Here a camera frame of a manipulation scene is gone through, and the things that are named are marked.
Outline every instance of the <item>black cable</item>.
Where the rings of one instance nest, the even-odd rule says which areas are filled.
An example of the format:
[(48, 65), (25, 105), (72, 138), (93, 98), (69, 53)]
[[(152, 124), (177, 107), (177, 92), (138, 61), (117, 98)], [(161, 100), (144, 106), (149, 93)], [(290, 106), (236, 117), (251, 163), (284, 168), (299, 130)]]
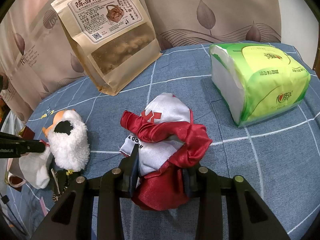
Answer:
[(19, 232), (21, 232), (23, 235), (26, 236), (27, 233), (26, 233), (26, 231), (24, 230), (24, 227), (20, 224), (19, 220), (16, 218), (16, 216), (14, 215), (14, 213), (13, 213), (12, 209), (10, 208), (10, 206), (9, 206), (7, 203), (6, 203), (5, 205), (6, 205), (7, 208), (10, 210), (10, 212), (11, 212), (11, 214), (13, 215), (14, 219), (17, 221), (17, 223), (19, 224), (19, 226), (21, 227), (21, 229), (22, 229), (23, 231), (20, 230), (20, 228), (18, 228), (18, 227), (4, 214), (4, 212), (0, 209), (2, 215), (3, 215)]

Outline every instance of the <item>snack bag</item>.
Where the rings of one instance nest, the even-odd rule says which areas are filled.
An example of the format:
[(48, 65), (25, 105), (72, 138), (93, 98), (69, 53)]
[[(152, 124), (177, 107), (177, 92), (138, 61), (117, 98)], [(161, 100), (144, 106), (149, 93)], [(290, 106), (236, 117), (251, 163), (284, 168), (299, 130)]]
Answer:
[(238, 126), (262, 121), (298, 105), (309, 86), (309, 72), (270, 45), (211, 45), (210, 56), (212, 81)]
[(55, 0), (68, 41), (98, 90), (116, 95), (160, 55), (139, 0)]

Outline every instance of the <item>black patch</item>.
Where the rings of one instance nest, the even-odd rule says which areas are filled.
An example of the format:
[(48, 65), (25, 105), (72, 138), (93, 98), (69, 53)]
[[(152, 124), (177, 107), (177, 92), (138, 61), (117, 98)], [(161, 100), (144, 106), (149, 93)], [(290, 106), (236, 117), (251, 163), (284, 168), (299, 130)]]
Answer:
[(68, 120), (66, 120), (66, 121), (59, 122), (54, 128), (54, 132), (66, 133), (67, 135), (70, 135), (72, 129), (73, 129), (73, 126)]

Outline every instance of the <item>bag label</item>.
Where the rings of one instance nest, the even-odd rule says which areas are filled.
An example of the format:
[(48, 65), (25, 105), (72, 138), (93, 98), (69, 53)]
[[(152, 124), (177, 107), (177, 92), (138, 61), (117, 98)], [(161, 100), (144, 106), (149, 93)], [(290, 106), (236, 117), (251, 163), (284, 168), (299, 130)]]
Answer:
[(94, 43), (143, 20), (131, 0), (73, 0), (68, 6)]

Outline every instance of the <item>metal screw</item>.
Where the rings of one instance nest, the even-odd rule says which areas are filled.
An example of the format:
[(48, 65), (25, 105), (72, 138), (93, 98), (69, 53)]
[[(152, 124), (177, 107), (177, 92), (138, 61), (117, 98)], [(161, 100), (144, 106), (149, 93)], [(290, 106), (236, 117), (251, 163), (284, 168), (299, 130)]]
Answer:
[(199, 172), (200, 173), (207, 173), (208, 172), (208, 169), (206, 167), (200, 167), (199, 168)]
[(112, 169), (112, 174), (119, 174), (120, 172), (121, 172), (121, 169), (120, 168), (114, 168), (114, 169)]
[(236, 182), (243, 182), (243, 177), (237, 175), (237, 176), (235, 176), (235, 180), (236, 180)]
[(77, 182), (77, 183), (82, 183), (82, 182), (84, 182), (84, 177), (80, 176), (80, 177), (76, 178), (76, 182)]

